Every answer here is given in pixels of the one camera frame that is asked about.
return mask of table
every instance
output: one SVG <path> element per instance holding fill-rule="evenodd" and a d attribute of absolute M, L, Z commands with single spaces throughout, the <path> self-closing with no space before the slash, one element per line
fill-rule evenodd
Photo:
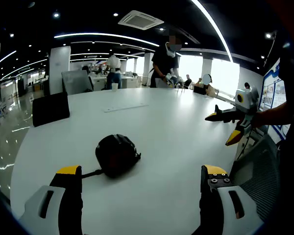
<path fill-rule="evenodd" d="M 217 165 L 228 173 L 236 146 L 225 146 L 233 123 L 204 118 L 232 105 L 190 90 L 122 89 L 68 96 L 71 116 L 30 128 L 17 154 L 11 179 L 16 217 L 25 201 L 57 170 L 81 165 L 83 174 L 99 169 L 95 148 L 111 134 L 136 145 L 142 159 L 124 177 L 83 179 L 84 234 L 191 234 L 200 224 L 200 170 Z M 109 107 L 148 106 L 104 113 Z"/>

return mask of black bag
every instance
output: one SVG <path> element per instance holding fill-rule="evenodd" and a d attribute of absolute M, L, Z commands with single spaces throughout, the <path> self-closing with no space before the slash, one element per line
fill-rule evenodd
<path fill-rule="evenodd" d="M 96 157 L 102 172 L 111 178 L 130 170 L 141 158 L 135 145 L 123 135 L 109 135 L 103 138 L 97 148 Z"/>

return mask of white pillar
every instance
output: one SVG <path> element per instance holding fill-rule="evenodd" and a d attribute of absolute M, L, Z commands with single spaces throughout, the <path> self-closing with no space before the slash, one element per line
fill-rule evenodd
<path fill-rule="evenodd" d="M 150 70 L 152 69 L 152 61 L 151 61 L 152 57 L 153 57 L 153 53 L 145 53 L 143 76 L 148 76 Z"/>
<path fill-rule="evenodd" d="M 205 74 L 211 74 L 211 65 L 212 65 L 212 60 L 210 60 L 210 59 L 203 59 L 202 60 L 201 77 L 203 77 Z"/>
<path fill-rule="evenodd" d="M 136 72 L 137 58 L 134 59 L 134 72 Z"/>
<path fill-rule="evenodd" d="M 51 49 L 49 88 L 50 94 L 62 92 L 62 72 L 70 71 L 71 47 L 57 47 Z"/>

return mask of jeans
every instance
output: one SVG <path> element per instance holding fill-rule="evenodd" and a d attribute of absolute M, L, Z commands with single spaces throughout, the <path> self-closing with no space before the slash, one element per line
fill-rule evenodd
<path fill-rule="evenodd" d="M 122 79 L 120 73 L 111 72 L 107 76 L 107 90 L 112 90 L 112 83 L 118 83 L 118 89 L 122 88 Z"/>

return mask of person in white shirt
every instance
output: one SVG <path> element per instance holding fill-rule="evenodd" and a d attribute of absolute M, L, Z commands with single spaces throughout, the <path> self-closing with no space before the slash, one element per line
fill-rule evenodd
<path fill-rule="evenodd" d="M 118 89 L 122 88 L 122 80 L 121 80 L 121 61 L 115 55 L 111 55 L 110 58 L 106 62 L 106 70 L 110 69 L 110 73 L 107 76 L 107 90 L 112 89 L 112 83 L 118 83 Z"/>

